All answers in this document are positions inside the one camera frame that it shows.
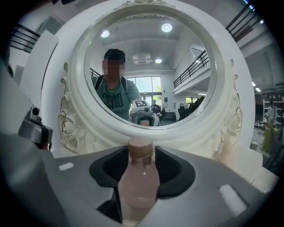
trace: backpack strap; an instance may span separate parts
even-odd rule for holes
[[[99,87],[101,86],[102,82],[103,82],[103,75],[100,75],[100,76],[97,78],[97,80],[96,80],[96,82],[95,82],[95,84],[94,84],[94,87],[95,87],[95,90],[96,90],[96,91],[98,91],[98,89],[99,89]]]
[[[120,82],[121,82],[121,85],[122,85],[125,93],[128,95],[127,81],[123,76],[120,78]]]

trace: railing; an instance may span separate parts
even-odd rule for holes
[[[182,84],[187,78],[191,77],[201,68],[209,64],[206,51],[203,51],[194,62],[174,81],[174,88]]]
[[[251,4],[246,6],[235,16],[228,24],[226,30],[233,39],[238,42],[241,38],[250,33],[253,27],[261,22],[261,18],[254,12],[255,8]],[[190,78],[199,69],[209,63],[206,51],[203,51],[194,62],[174,81],[174,88],[182,84],[187,78]]]
[[[250,33],[255,25],[260,24],[260,22],[261,18],[255,12],[254,6],[246,4],[246,6],[228,24],[226,30],[230,33],[233,39],[238,42]]]
[[[95,70],[93,70],[92,68],[90,68],[91,70],[91,77],[94,78],[94,77],[99,77],[101,74],[96,72]]]
[[[31,53],[40,35],[36,32],[17,24],[11,34],[11,47]]]

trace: pink liquid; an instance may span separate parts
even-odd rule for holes
[[[128,163],[119,184],[118,192],[129,207],[151,208],[155,204],[160,186],[159,174],[151,157]]]

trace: person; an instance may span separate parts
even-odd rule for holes
[[[274,106],[273,101],[271,100],[268,108],[267,122],[268,124],[275,126],[276,119],[277,119],[277,108]]]
[[[95,90],[102,102],[116,115],[129,121],[129,110],[133,101],[141,100],[140,92],[133,81],[126,80],[125,53],[109,49],[103,60],[103,73],[92,78]]]
[[[151,106],[151,111],[153,111],[155,114],[158,114],[161,112],[161,107],[156,104],[156,100],[153,100],[153,104]]]

